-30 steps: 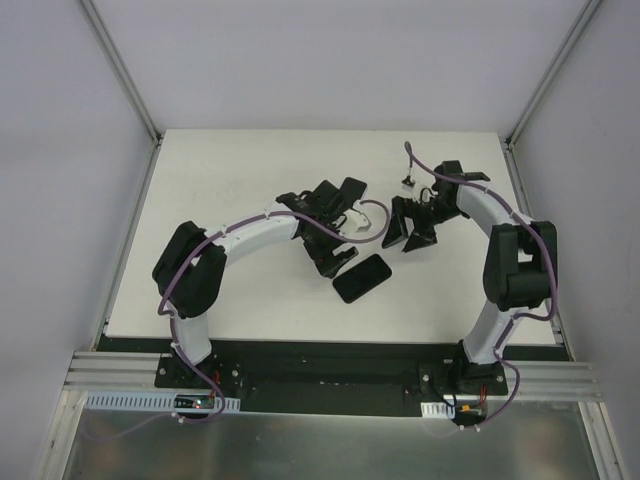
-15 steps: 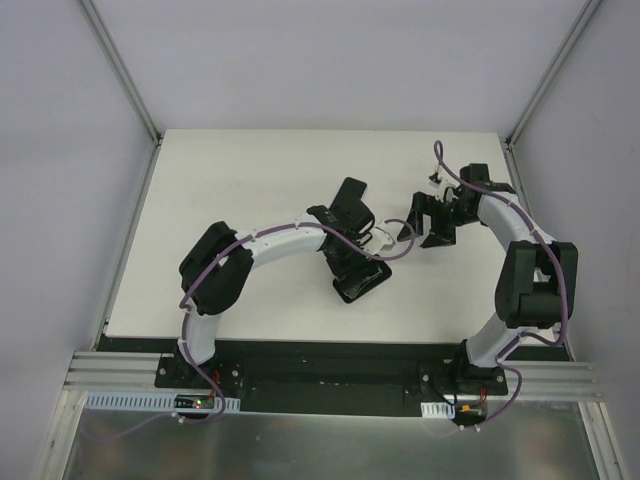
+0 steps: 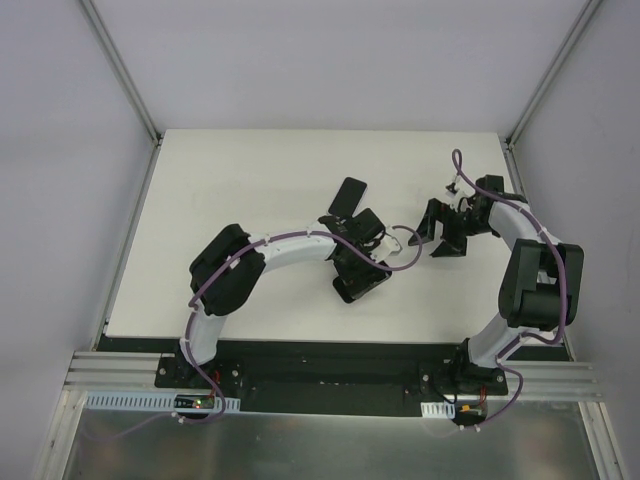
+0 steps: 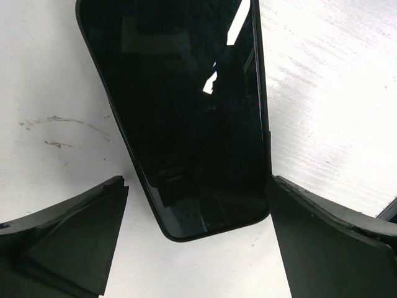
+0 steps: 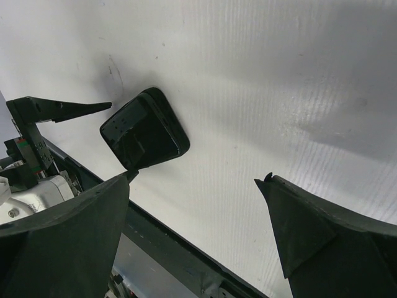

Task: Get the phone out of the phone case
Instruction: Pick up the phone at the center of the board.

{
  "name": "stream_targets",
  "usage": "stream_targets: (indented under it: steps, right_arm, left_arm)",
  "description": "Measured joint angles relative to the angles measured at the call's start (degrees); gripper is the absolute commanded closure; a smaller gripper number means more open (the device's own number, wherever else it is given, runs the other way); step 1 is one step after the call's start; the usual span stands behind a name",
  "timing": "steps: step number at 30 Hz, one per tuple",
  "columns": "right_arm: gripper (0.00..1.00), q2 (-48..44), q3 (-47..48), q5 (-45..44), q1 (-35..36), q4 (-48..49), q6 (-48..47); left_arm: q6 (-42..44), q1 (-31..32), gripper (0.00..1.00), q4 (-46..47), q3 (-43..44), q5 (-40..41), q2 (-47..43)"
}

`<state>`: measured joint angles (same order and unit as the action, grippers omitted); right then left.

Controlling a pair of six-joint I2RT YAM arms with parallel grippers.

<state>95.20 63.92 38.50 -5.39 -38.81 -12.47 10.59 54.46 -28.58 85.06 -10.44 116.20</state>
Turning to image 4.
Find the phone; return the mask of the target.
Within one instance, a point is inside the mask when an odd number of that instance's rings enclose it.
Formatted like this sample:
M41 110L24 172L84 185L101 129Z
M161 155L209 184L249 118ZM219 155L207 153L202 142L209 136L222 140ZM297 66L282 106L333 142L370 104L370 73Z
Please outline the phone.
M77 1L76 19L163 232L187 242L269 214L258 1Z

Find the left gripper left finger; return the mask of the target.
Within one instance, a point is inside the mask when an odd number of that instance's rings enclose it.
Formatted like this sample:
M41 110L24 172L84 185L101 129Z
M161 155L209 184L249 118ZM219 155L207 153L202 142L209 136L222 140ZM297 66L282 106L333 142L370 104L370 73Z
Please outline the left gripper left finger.
M1 297L104 295L128 197L122 176L1 224Z

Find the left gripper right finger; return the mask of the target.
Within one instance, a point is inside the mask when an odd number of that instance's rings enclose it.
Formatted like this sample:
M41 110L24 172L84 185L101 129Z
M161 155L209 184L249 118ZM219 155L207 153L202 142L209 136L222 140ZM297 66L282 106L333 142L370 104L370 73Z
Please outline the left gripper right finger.
M292 297L396 297L396 203L367 216L273 176L266 186Z

